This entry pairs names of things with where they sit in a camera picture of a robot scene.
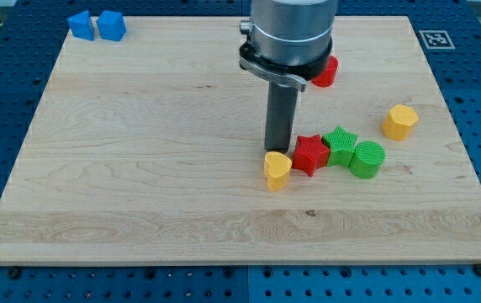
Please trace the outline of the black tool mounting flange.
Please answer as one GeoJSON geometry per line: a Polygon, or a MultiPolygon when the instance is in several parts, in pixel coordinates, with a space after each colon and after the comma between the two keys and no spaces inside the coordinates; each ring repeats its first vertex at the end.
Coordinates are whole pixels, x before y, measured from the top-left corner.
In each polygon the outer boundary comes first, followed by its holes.
{"type": "Polygon", "coordinates": [[[239,64],[241,69],[252,73],[256,77],[304,92],[307,82],[318,77],[326,69],[332,46],[332,41],[330,41],[322,55],[314,61],[303,65],[290,66],[263,58],[256,53],[250,42],[245,42],[239,49],[239,64]]]}

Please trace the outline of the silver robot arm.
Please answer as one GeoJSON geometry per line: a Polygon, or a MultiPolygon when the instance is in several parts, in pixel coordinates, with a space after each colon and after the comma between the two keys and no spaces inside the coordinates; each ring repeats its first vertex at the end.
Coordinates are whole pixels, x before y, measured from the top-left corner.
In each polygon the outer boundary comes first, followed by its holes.
{"type": "Polygon", "coordinates": [[[327,67],[338,0],[253,0],[240,68],[268,81],[264,147],[289,149],[299,93],[327,67]]]}

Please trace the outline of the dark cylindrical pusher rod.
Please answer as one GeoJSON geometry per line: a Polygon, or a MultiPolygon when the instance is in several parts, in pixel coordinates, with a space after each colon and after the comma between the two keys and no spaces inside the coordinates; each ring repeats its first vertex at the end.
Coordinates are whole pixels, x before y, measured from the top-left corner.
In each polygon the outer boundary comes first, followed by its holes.
{"type": "Polygon", "coordinates": [[[297,89],[269,83],[264,143],[267,152],[288,151],[297,97],[297,89]]]}

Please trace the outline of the red block behind arm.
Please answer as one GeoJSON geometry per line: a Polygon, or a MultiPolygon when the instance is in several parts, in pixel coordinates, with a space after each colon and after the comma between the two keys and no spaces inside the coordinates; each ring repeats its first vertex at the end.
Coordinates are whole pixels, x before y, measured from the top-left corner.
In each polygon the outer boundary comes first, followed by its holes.
{"type": "Polygon", "coordinates": [[[339,61],[334,56],[330,56],[325,70],[319,76],[315,77],[312,83],[320,88],[331,86],[336,79],[338,67],[339,61]]]}

